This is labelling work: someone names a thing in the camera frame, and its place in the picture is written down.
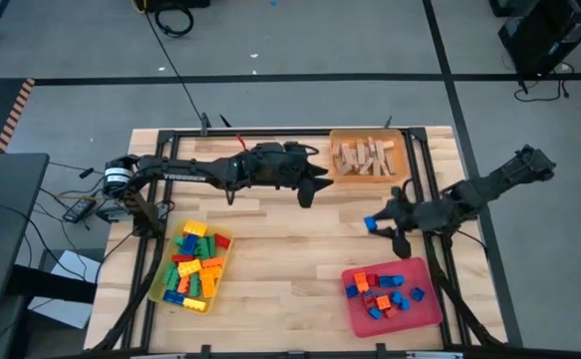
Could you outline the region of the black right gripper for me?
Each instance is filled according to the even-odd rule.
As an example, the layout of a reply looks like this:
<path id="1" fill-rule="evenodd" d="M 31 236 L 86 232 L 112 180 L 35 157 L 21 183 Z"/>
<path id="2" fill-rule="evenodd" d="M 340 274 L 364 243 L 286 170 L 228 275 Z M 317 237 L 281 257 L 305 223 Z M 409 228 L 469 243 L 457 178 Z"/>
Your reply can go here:
<path id="1" fill-rule="evenodd" d="M 387 227 L 386 234 L 391 240 L 396 256 L 408 259 L 412 256 L 412 247 L 406 238 L 406 232 L 419 229 L 437 231 L 442 228 L 442 200 L 430 200 L 411 203 L 407 199 L 391 198 L 387 206 L 372 215 L 374 220 L 393 219 L 397 228 Z"/>

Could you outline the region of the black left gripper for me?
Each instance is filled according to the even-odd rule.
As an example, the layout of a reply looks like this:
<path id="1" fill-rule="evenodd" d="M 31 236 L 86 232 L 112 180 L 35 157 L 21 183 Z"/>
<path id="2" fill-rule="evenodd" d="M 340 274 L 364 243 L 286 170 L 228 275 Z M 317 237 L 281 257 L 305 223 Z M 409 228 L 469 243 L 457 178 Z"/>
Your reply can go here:
<path id="1" fill-rule="evenodd" d="M 255 185 L 298 189 L 301 207 L 310 208 L 315 193 L 333 184 L 331 179 L 320 179 L 327 169 L 311 166 L 308 158 L 319 151 L 298 142 L 263 143 L 249 152 L 249 179 Z"/>

